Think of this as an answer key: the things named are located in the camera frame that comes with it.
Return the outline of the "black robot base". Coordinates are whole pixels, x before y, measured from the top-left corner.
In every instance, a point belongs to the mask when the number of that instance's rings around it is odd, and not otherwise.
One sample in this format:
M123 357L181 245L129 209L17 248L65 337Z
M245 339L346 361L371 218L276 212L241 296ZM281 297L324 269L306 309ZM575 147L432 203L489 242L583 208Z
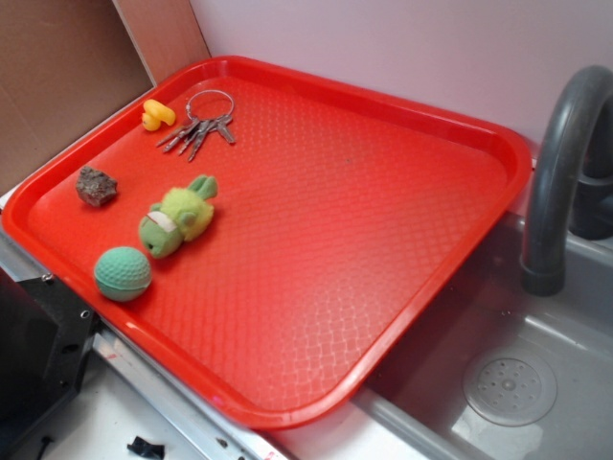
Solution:
M1 273L1 450L76 397L97 323L58 278Z

